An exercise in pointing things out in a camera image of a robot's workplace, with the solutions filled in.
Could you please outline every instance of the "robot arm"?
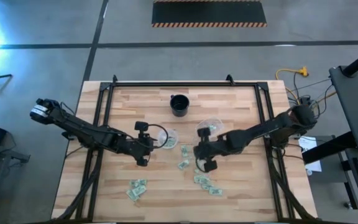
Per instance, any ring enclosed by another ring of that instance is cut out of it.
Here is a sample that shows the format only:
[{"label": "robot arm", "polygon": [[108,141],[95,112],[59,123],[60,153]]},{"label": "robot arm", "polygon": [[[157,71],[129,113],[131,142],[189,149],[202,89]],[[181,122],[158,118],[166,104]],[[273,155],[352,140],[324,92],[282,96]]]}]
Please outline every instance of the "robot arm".
[{"label": "robot arm", "polygon": [[300,105],[249,129],[220,134],[217,141],[209,141],[211,135],[209,128],[202,128],[197,130],[201,141],[194,147],[196,162],[205,160],[204,171],[209,172],[218,168],[216,161],[212,161],[214,156],[240,154],[252,140],[268,134],[273,147],[284,147],[291,135],[304,135],[316,123],[314,113],[309,106]]},{"label": "robot arm", "polygon": [[66,131],[62,133],[66,138],[68,134],[72,134],[84,147],[104,148],[117,154],[132,156],[138,166],[147,166],[144,156],[149,156],[154,149],[154,139],[144,133],[149,128],[149,124],[145,122],[136,122],[135,130],[139,131],[139,135],[135,139],[109,126],[93,126],[67,113],[57,101],[49,99],[38,99],[30,112],[30,117],[41,124],[55,124],[61,127]]}]

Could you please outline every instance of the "black mug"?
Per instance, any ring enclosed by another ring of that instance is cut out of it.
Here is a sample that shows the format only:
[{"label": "black mug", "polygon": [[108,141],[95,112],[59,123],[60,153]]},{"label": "black mug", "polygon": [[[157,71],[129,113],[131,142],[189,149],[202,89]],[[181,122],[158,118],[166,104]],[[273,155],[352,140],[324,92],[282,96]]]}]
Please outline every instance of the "black mug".
[{"label": "black mug", "polygon": [[185,95],[171,95],[171,109],[175,116],[182,117],[187,114],[189,99]]}]

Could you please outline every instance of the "hazard stripe mat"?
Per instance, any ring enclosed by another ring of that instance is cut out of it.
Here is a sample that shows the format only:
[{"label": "hazard stripe mat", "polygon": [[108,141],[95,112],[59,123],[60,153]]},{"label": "hazard stripe mat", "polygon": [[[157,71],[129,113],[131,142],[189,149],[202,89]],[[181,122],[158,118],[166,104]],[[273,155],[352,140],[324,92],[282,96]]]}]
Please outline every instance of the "hazard stripe mat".
[{"label": "hazard stripe mat", "polygon": [[152,27],[267,27],[256,0],[155,0]]}]

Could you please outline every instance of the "banknote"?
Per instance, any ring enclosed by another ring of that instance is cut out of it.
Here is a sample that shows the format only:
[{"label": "banknote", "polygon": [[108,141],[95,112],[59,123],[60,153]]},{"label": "banknote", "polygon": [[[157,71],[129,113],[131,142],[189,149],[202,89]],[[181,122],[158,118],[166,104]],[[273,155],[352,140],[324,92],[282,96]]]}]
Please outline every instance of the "banknote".
[{"label": "banknote", "polygon": [[134,189],[134,188],[138,187],[140,184],[139,184],[138,180],[130,180],[129,185],[132,187],[132,189]]},{"label": "banknote", "polygon": [[146,186],[140,185],[135,189],[132,189],[132,192],[135,196],[140,196],[142,193],[146,192]]},{"label": "banknote", "polygon": [[196,184],[209,184],[210,179],[205,175],[196,175],[194,176],[194,183]]},{"label": "banknote", "polygon": [[146,179],[139,179],[139,180],[137,180],[137,181],[138,181],[138,183],[139,183],[140,185],[146,186],[146,184],[147,184],[147,180],[146,180]]},{"label": "banknote", "polygon": [[189,156],[188,151],[187,151],[187,146],[181,145],[181,146],[180,146],[180,150],[181,150],[181,156],[182,156],[183,158],[186,158],[186,157]]},{"label": "banknote", "polygon": [[173,137],[168,137],[167,143],[165,143],[165,147],[172,147],[176,143],[176,139]]},{"label": "banknote", "polygon": [[138,196],[134,195],[131,189],[127,190],[127,195],[134,202],[136,202],[139,199]]},{"label": "banknote", "polygon": [[201,184],[201,188],[204,190],[209,190],[211,187],[213,187],[213,186],[211,186],[209,184]]},{"label": "banknote", "polygon": [[209,125],[209,130],[213,131],[215,130],[217,127],[215,127],[215,125]]},{"label": "banknote", "polygon": [[178,164],[178,168],[183,170],[184,168],[189,166],[190,161],[188,159],[185,159],[181,163]]},{"label": "banknote", "polygon": [[216,195],[216,196],[222,196],[223,195],[223,190],[216,188],[216,187],[210,187],[209,188],[209,194],[210,195]]}]

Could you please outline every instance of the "wooden tabletop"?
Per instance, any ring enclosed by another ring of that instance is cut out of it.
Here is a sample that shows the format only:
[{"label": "wooden tabletop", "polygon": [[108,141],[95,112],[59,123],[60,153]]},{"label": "wooden tabletop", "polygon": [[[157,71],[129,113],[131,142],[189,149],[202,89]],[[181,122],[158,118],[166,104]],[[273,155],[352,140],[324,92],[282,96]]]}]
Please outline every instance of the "wooden tabletop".
[{"label": "wooden tabletop", "polygon": [[[78,103],[77,116],[93,122],[100,82],[85,82]],[[268,81],[274,114],[288,109],[282,81]],[[172,115],[170,95],[184,94],[190,99],[188,114]],[[101,121],[106,104],[103,101]],[[131,156],[105,151],[96,199],[95,222],[254,222],[277,221],[269,170],[262,139],[256,139],[242,154],[217,156],[218,169],[209,173],[213,184],[223,189],[223,196],[212,196],[193,182],[195,162],[184,171],[177,165],[183,159],[180,145],[198,141],[196,125],[217,117],[224,131],[247,129],[259,124],[255,92],[251,87],[123,87],[115,88],[109,125],[133,136],[136,121],[160,124],[175,129],[179,144],[174,149],[156,149],[147,167],[136,166]],[[154,138],[160,130],[150,127]],[[67,153],[76,149],[71,142]],[[287,147],[287,155],[301,156],[298,147]],[[52,217],[63,213],[78,193],[86,158],[86,149],[66,159],[60,179]],[[292,192],[309,213],[316,209],[303,161],[285,157]],[[126,195],[131,179],[147,179],[147,191],[136,203]],[[280,190],[284,213],[285,199]],[[88,210],[86,198],[84,216]]]}]

